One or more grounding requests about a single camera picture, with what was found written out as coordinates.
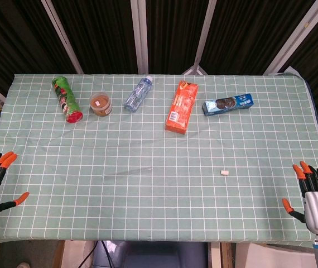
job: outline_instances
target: bottle cap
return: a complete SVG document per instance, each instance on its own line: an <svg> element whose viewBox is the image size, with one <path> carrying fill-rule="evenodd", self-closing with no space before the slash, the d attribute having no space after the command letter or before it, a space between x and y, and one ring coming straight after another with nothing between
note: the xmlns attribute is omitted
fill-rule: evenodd
<svg viewBox="0 0 318 268"><path fill-rule="evenodd" d="M153 77L151 77L150 75L146 76L146 78L147 78L150 82L153 82Z"/></svg>

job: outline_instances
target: red can lid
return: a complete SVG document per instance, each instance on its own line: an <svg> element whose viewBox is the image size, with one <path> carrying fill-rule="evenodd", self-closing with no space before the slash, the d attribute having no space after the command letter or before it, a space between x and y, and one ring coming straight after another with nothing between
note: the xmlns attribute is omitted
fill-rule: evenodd
<svg viewBox="0 0 318 268"><path fill-rule="evenodd" d="M81 111L75 111L73 112L72 114L70 114L67 118L67 121L69 123L75 123L77 122L78 120L81 120L83 117L83 114Z"/></svg>

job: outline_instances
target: orange fingertip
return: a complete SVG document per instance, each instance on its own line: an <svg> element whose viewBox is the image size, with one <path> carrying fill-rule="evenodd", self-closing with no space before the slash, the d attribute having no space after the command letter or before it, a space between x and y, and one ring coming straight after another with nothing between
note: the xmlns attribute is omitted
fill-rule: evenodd
<svg viewBox="0 0 318 268"><path fill-rule="evenodd" d="M293 169L294 169L295 173L297 174L298 179L306 180L305 174L300 169L300 167L298 167L297 165L293 165Z"/></svg>
<svg viewBox="0 0 318 268"><path fill-rule="evenodd" d="M15 199L14 202L16 205L20 205L25 201L25 199L29 196L29 192L23 193L18 199Z"/></svg>
<svg viewBox="0 0 318 268"><path fill-rule="evenodd" d="M5 159L5 161L2 163L1 168L7 169L11 163L15 161L15 159L18 157L17 154L12 154L8 158Z"/></svg>
<svg viewBox="0 0 318 268"><path fill-rule="evenodd" d="M5 155L3 155L1 158L0 158L0 164L3 163L5 161L6 158L8 158L9 156L13 155L14 153L12 151L10 152L7 152Z"/></svg>
<svg viewBox="0 0 318 268"><path fill-rule="evenodd" d="M308 167L307 163L305 163L304 161L300 161L300 165L303 168L303 172L305 174L313 174L313 172L310 170L310 168Z"/></svg>
<svg viewBox="0 0 318 268"><path fill-rule="evenodd" d="M294 211L294 209L291 207L289 201L286 198L282 198L282 203L283 203L284 209L286 210L288 214Z"/></svg>

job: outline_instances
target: wire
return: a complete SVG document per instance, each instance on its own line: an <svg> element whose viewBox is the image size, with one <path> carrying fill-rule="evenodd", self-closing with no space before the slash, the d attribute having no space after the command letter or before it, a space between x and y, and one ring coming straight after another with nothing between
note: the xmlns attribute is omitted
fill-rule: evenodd
<svg viewBox="0 0 318 268"><path fill-rule="evenodd" d="M96 243L94 244L94 247L92 248L92 250L90 251L90 253L88 253L88 255L86 256L86 258L81 262L81 264L79 265L78 268L82 267L82 265L86 262L86 260L88 259L88 257L92 254L92 252L94 251L94 249L97 247L98 241L96 241Z"/></svg>
<svg viewBox="0 0 318 268"><path fill-rule="evenodd" d="M110 254L109 254L109 252L108 252L108 250L107 250L107 247L105 246L105 243L104 243L103 241L101 241L101 242L102 242L102 245L103 245L103 247L104 247L105 254L107 255L109 267L110 267L110 268L115 268L114 263L113 263L113 260L112 260L112 258L110 257Z"/></svg>

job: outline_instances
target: orange snack box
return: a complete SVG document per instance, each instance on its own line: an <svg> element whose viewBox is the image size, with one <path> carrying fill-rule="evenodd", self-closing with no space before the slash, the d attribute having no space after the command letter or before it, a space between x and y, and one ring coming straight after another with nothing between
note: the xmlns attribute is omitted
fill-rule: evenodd
<svg viewBox="0 0 318 268"><path fill-rule="evenodd" d="M199 86L197 84L186 81L179 82L168 118L165 122L166 130L185 134L198 89Z"/></svg>

